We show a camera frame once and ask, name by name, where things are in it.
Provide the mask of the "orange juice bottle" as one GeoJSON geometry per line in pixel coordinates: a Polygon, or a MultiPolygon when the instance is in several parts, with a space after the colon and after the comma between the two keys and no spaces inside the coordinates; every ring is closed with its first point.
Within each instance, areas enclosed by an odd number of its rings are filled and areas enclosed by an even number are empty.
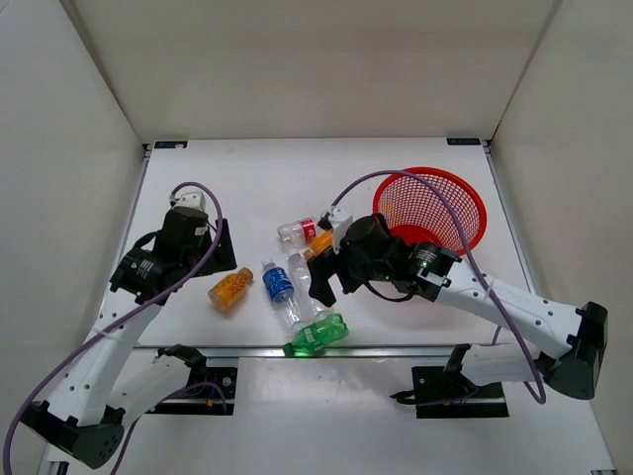
{"type": "Polygon", "coordinates": [[[308,249],[304,251],[304,258],[309,260],[319,254],[332,245],[332,231],[327,231],[321,235],[315,237],[308,249]]]}

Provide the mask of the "orange patterned label bottle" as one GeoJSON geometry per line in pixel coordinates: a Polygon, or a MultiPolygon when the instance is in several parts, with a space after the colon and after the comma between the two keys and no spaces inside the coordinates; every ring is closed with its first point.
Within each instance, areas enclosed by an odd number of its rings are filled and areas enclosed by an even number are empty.
{"type": "Polygon", "coordinates": [[[247,267],[241,267],[237,272],[222,278],[211,288],[208,292],[209,299],[219,311],[228,311],[244,296],[252,281],[252,271],[247,267]]]}

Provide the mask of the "clear bottle with red label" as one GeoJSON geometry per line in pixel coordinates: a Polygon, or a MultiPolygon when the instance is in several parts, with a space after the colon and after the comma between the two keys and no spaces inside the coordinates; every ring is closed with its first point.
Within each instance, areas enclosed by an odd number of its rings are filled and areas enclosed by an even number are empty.
{"type": "Polygon", "coordinates": [[[284,224],[277,229],[278,237],[286,246],[309,245],[318,235],[318,218],[308,217],[284,224]]]}

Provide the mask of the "clear water bottle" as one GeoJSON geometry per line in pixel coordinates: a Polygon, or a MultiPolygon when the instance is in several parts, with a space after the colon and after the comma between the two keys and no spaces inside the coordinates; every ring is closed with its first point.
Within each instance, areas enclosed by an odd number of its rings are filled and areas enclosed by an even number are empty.
{"type": "Polygon", "coordinates": [[[310,296],[311,274],[307,261],[301,251],[295,248],[286,250],[287,273],[295,289],[295,300],[299,305],[302,322],[311,324],[323,312],[322,305],[310,296]]]}

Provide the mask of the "blue label water bottle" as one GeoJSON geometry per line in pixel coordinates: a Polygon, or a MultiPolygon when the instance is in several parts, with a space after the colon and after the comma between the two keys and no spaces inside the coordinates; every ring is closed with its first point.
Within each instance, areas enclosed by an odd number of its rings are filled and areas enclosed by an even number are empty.
{"type": "Polygon", "coordinates": [[[272,259],[261,261],[262,280],[266,292],[273,303],[281,303],[294,296],[295,287],[286,270],[272,259]]]}

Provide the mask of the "green plastic bottle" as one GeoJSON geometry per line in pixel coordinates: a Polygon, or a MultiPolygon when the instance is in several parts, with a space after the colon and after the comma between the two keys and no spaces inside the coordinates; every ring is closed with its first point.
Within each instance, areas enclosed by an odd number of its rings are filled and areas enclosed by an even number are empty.
{"type": "Polygon", "coordinates": [[[341,314],[330,314],[300,329],[292,341],[283,346],[286,357],[314,357],[333,342],[349,335],[349,329],[341,314]]]}

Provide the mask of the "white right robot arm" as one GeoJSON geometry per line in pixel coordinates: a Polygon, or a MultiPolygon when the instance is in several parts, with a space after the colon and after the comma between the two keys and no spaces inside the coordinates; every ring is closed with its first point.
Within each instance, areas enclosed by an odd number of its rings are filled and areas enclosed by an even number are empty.
{"type": "Polygon", "coordinates": [[[450,249],[393,236],[380,214],[354,220],[333,208],[319,222],[332,243],[308,260],[312,298],[335,303],[331,276],[345,294],[388,282],[404,301],[421,297],[517,331],[539,348],[536,366],[548,386],[575,399],[593,398],[607,346],[607,311],[600,304],[577,308],[496,282],[450,249]]]}

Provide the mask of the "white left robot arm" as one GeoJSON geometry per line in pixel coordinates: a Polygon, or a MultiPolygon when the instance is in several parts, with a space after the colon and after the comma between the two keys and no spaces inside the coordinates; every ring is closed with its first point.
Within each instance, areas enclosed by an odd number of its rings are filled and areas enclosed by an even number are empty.
{"type": "Polygon", "coordinates": [[[172,207],[161,229],[124,255],[85,341],[28,396],[14,422],[91,469],[104,466],[142,414],[174,393],[196,396],[206,388],[205,356],[183,344],[159,351],[131,381],[117,379],[173,293],[192,278],[235,268],[226,218],[211,232],[201,208],[172,207]],[[40,399],[52,376],[61,379],[40,399]]]}

